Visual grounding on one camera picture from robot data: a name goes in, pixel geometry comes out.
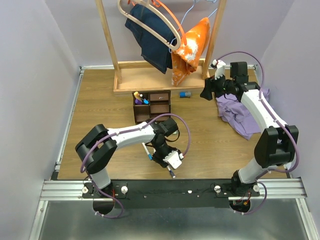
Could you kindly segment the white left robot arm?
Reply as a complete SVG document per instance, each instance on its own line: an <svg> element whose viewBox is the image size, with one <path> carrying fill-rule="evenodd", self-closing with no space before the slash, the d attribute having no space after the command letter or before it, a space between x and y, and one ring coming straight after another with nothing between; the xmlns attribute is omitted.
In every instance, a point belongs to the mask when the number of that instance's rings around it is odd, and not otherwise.
<svg viewBox="0 0 320 240"><path fill-rule="evenodd" d="M178 131L172 118L165 121L151 120L124 128L105 128L98 124L76 145L75 151L91 179L95 182L93 191L101 198L111 191L111 179L107 164L116 150L135 144L151 144L155 149L152 160L163 168L170 165L177 169L184 158L180 150L168 145L166 137Z"/></svg>

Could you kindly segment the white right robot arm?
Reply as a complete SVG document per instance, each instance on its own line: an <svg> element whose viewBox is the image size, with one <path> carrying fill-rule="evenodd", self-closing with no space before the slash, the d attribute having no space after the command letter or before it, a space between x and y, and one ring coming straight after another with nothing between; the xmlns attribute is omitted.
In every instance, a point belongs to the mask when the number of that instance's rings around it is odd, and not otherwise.
<svg viewBox="0 0 320 240"><path fill-rule="evenodd" d="M266 173L279 171L279 166L294 162L290 170L297 167L300 160L297 147L299 130L286 124L269 105L260 86L249 81L246 62L230 64L230 79L225 76L226 64L222 60L214 60L211 65L215 73L205 79L200 97L210 101L216 93L234 95L251 113L261 131L253 159L234 172L231 178L230 191L241 196Z"/></svg>

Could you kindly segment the white marker black blue cap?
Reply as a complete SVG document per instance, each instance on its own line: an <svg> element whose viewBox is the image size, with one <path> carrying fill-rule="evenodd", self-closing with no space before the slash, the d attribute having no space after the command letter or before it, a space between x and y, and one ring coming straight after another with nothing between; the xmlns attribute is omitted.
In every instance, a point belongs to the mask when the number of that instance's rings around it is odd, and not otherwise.
<svg viewBox="0 0 320 240"><path fill-rule="evenodd" d="M175 178L176 178L176 175L175 175L174 172L171 170L171 168L168 166L167 169L168 169L169 174L171 175L171 177L172 177L173 179L175 179Z"/></svg>

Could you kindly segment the brown wooden desk organizer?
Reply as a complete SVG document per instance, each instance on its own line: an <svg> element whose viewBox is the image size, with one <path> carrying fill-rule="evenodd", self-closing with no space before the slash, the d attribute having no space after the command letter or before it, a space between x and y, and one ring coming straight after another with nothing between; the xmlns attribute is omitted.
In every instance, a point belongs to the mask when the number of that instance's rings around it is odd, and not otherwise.
<svg viewBox="0 0 320 240"><path fill-rule="evenodd" d="M159 115L171 113L170 90L138 91L144 97L141 105L135 104L134 92L137 91L132 92L133 116L136 125ZM148 100L149 104L144 104L143 100Z"/></svg>

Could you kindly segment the pink highlighter orange cap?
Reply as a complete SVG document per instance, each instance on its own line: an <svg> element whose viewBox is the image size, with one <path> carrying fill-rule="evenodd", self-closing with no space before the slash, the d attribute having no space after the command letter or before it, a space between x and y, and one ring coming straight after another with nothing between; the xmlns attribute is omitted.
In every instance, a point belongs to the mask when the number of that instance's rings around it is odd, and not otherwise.
<svg viewBox="0 0 320 240"><path fill-rule="evenodd" d="M133 95L137 100L139 100L141 102L143 101L142 98L140 97L140 93L138 91L134 92Z"/></svg>

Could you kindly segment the black highlighter purple cap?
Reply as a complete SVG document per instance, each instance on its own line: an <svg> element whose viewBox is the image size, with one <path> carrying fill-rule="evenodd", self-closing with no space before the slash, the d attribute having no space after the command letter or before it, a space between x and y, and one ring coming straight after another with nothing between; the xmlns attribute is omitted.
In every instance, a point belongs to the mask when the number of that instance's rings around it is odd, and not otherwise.
<svg viewBox="0 0 320 240"><path fill-rule="evenodd" d="M136 104L136 105L142 105L143 103L142 103L140 100L135 99L135 104Z"/></svg>

